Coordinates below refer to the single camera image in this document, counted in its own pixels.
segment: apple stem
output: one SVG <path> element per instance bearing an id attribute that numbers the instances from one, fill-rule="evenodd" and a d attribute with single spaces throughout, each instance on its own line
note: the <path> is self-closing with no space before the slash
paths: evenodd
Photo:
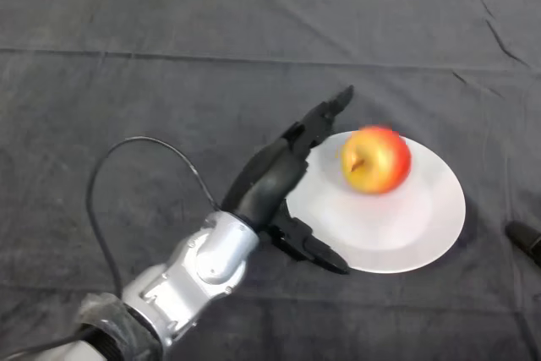
<path id="1" fill-rule="evenodd" d="M 364 165 L 364 159 L 357 161 L 353 164 L 351 172 L 355 171 L 357 168 L 362 167 Z"/>

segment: robotic hand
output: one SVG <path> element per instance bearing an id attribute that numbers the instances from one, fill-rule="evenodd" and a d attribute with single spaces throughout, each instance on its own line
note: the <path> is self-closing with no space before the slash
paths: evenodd
<path id="1" fill-rule="evenodd" d="M 183 240 L 171 259 L 144 271 L 123 290 L 89 295 L 79 312 L 93 334 L 44 353 L 45 360 L 157 360 L 197 324 L 205 307 L 242 281 L 246 259 L 261 233 L 296 260 L 309 260 L 339 274 L 346 261 L 312 235 L 287 209 L 286 197 L 305 174 L 310 149 L 325 140 L 335 117 L 352 99 L 350 86 L 320 103 L 244 167 L 203 227 Z"/>

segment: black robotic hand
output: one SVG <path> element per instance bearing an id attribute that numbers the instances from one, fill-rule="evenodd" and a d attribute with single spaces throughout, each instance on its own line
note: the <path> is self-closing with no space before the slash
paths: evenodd
<path id="1" fill-rule="evenodd" d="M 332 124 L 353 96 L 349 86 L 320 103 L 286 133 L 258 152 L 241 171 L 222 202 L 221 209 L 267 232 L 273 244 L 296 260 L 309 260 L 340 274 L 346 261 L 312 235 L 310 226 L 291 218 L 286 197 L 306 173 L 310 149 L 331 135 Z"/>

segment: black cable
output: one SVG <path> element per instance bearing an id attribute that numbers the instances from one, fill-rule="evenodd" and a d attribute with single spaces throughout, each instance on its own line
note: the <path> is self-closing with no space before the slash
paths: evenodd
<path id="1" fill-rule="evenodd" d="M 174 152 L 177 156 L 179 156 L 186 163 L 186 165 L 188 165 L 189 169 L 195 175 L 197 181 L 199 182 L 199 186 L 205 193 L 206 198 L 209 200 L 210 205 L 212 206 L 212 209 L 215 211 L 220 210 L 220 206 L 216 203 L 216 201 L 212 197 L 212 194 L 210 193 L 209 189 L 207 188 L 205 184 L 205 181 L 203 181 L 203 178 L 199 175 L 199 172 L 195 168 L 194 164 L 179 149 L 173 147 L 172 145 L 166 143 L 165 141 L 161 141 L 160 139 L 146 137 L 143 135 L 124 139 L 116 143 L 115 145 L 113 145 L 107 151 L 107 153 L 104 154 L 96 162 L 96 164 L 92 168 L 92 171 L 90 172 L 90 177 L 89 177 L 88 183 L 86 184 L 85 203 L 86 203 L 86 213 L 90 220 L 90 226 L 92 227 L 92 231 L 94 235 L 96 236 L 96 240 L 98 244 L 100 245 L 101 252 L 103 253 L 105 257 L 107 266 L 109 267 L 109 270 L 111 272 L 112 281 L 114 284 L 114 292 L 118 298 L 122 297 L 122 290 L 123 290 L 122 279 L 120 277 L 120 271 L 118 270 L 117 262 L 114 260 L 111 254 L 111 250 L 109 249 L 109 246 L 107 245 L 107 241 L 105 240 L 105 237 L 103 236 L 100 225 L 98 224 L 98 221 L 96 220 L 93 194 L 94 194 L 94 185 L 96 184 L 98 173 L 100 172 L 101 167 L 103 166 L 107 158 L 121 145 L 125 145 L 127 143 L 131 143 L 135 141 L 147 141 L 150 143 L 161 145 L 162 147 L 167 148 L 168 150 Z M 2 361 L 10 361 L 12 359 L 21 358 L 21 357 L 28 356 L 31 354 L 41 353 L 43 351 L 50 350 L 55 347 L 60 347 L 60 346 L 69 344 L 70 342 L 77 342 L 77 341 L 85 340 L 90 335 L 92 335 L 95 332 L 95 330 L 96 329 L 93 327 L 87 327 L 81 331 L 78 331 L 72 334 L 71 336 L 67 336 L 59 340 L 47 342 L 47 343 L 36 345 L 33 347 L 21 348 L 20 350 L 12 352 L 9 355 L 3 356 L 0 359 Z"/>

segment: black object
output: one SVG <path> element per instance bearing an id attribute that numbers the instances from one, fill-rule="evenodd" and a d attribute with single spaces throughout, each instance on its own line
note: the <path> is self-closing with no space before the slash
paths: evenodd
<path id="1" fill-rule="evenodd" d="M 505 226 L 507 237 L 541 267 L 541 232 L 527 224 L 512 221 Z"/>
<path id="2" fill-rule="evenodd" d="M 274 245 L 293 258 L 310 260 L 342 274 L 348 272 L 346 261 L 311 236 L 309 226 L 289 216 L 285 198 L 306 173 L 310 150 L 331 135 L 336 115 L 352 97 L 353 86 L 348 86 L 258 152 L 238 175 L 221 204 L 223 211 L 239 217 L 256 232 L 269 233 Z"/>
<path id="3" fill-rule="evenodd" d="M 347 262 L 312 235 L 312 227 L 292 218 L 284 201 L 267 231 L 272 243 L 295 260 L 308 260 L 337 274 L 348 274 Z"/>

